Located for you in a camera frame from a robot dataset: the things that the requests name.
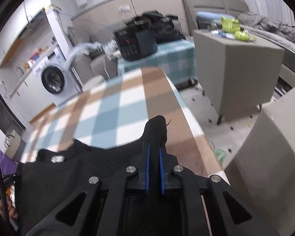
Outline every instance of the gray blanket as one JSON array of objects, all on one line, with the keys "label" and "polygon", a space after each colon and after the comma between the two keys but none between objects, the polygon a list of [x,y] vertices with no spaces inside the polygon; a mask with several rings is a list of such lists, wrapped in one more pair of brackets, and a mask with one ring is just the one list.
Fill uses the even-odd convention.
[{"label": "gray blanket", "polygon": [[291,27],[281,21],[271,20],[253,12],[240,14],[238,21],[243,25],[277,34],[295,43],[295,27]]}]

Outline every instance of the washing machine door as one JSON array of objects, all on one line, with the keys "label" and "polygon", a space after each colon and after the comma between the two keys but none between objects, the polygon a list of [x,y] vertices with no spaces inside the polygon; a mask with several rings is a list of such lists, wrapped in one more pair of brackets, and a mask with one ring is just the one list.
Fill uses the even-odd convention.
[{"label": "washing machine door", "polygon": [[52,93],[59,94],[65,87],[65,73],[61,70],[60,65],[47,65],[41,73],[41,82],[44,88]]}]

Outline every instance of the purple bag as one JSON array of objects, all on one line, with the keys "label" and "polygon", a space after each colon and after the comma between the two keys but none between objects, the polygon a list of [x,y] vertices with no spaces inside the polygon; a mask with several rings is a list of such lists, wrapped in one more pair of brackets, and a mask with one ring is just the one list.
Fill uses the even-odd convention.
[{"label": "purple bag", "polygon": [[14,161],[12,161],[0,150],[0,168],[3,176],[14,174],[17,166],[18,165]]}]

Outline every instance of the white stool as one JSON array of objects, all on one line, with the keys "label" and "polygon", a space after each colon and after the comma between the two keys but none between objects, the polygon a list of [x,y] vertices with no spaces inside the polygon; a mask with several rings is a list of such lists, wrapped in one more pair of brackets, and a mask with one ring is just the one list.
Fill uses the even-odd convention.
[{"label": "white stool", "polygon": [[104,81],[105,81],[105,78],[104,78],[102,75],[97,75],[97,76],[95,76],[95,77],[89,79],[89,80],[87,81],[87,83],[84,84],[82,90],[83,90],[83,92],[84,92],[84,91],[86,91],[86,90],[92,89],[92,88],[94,88],[95,86],[100,85],[100,84],[101,84],[102,82],[104,82]]}]

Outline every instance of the blue pillow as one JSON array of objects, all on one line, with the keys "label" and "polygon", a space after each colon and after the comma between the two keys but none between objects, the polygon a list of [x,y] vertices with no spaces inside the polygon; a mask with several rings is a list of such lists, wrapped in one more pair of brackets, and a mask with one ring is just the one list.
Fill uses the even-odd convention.
[{"label": "blue pillow", "polygon": [[213,13],[213,12],[207,12],[207,11],[198,11],[197,16],[201,19],[207,19],[207,20],[215,20],[215,19],[221,19],[221,17],[225,18],[235,18],[232,15],[228,14],[222,14],[222,13]]}]

